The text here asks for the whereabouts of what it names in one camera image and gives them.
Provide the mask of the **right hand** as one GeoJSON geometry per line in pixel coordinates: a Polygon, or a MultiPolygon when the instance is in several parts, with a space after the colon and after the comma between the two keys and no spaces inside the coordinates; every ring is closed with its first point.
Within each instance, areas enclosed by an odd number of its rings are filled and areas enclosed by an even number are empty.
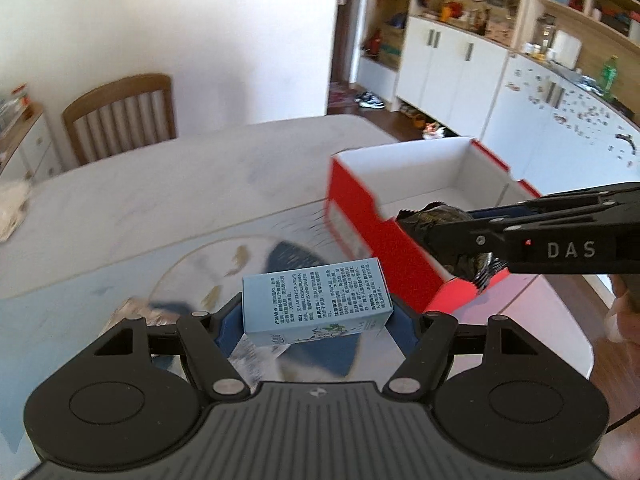
{"type": "Polygon", "coordinates": [[[639,343],[639,312],[631,289],[620,275],[610,274],[614,301],[604,319],[604,330],[608,340],[621,344],[639,343]]]}

